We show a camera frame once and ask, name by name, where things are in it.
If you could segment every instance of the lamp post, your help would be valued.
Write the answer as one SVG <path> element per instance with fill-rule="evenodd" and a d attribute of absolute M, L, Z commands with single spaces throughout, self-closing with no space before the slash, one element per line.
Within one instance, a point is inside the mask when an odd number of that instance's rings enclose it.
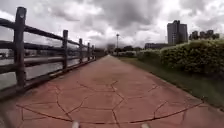
<path fill-rule="evenodd" d="M 118 39 L 119 39 L 119 34 L 116 35 L 117 36 L 117 56 L 118 56 Z"/>

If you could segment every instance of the red brick path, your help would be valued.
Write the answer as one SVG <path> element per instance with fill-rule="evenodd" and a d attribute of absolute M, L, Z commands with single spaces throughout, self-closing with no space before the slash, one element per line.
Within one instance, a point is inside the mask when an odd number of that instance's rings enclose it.
<path fill-rule="evenodd" d="M 223 128 L 224 114 L 173 85 L 107 56 L 4 104 L 15 128 Z"/>

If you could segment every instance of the fence post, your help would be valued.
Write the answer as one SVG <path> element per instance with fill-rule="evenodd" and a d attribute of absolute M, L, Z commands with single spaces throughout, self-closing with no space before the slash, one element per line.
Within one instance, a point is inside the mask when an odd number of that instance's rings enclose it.
<path fill-rule="evenodd" d="M 63 70 L 67 69 L 68 67 L 68 30 L 63 30 L 63 43 L 62 43 L 62 48 L 63 48 Z"/>
<path fill-rule="evenodd" d="M 14 63 L 16 64 L 16 80 L 17 85 L 20 87 L 26 84 L 26 71 L 24 64 L 24 42 L 23 34 L 25 29 L 26 20 L 26 8 L 18 7 L 15 18 L 14 38 L 13 43 L 15 44 L 14 49 Z"/>
<path fill-rule="evenodd" d="M 92 45 L 92 59 L 95 59 L 95 55 L 94 55 L 94 45 Z"/>
<path fill-rule="evenodd" d="M 82 44 L 82 39 L 79 39 L 79 63 L 81 64 L 83 62 L 83 44 Z"/>
<path fill-rule="evenodd" d="M 88 43 L 88 49 L 87 49 L 87 56 L 88 56 L 88 61 L 90 61 L 90 55 L 91 55 L 91 53 L 90 53 L 90 43 Z"/>

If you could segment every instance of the hedge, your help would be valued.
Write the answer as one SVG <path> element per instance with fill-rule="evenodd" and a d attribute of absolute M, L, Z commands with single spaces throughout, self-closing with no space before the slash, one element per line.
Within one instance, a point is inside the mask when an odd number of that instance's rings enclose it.
<path fill-rule="evenodd" d="M 193 41 L 191 43 L 146 50 L 137 54 L 140 60 L 153 60 L 188 73 L 224 77 L 224 41 Z"/>
<path fill-rule="evenodd" d="M 134 52 L 131 52 L 131 51 L 128 51 L 128 52 L 120 52 L 118 53 L 118 56 L 119 57 L 135 57 L 135 53 Z"/>

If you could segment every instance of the grass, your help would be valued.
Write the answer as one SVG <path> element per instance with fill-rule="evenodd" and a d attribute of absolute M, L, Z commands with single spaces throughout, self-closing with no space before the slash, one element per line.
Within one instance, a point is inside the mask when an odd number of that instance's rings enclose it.
<path fill-rule="evenodd" d="M 211 80 L 206 77 L 186 74 L 168 69 L 156 62 L 139 61 L 136 58 L 120 58 L 122 61 L 146 70 L 167 82 L 176 85 L 195 97 L 203 99 L 212 106 L 224 110 L 224 82 Z"/>

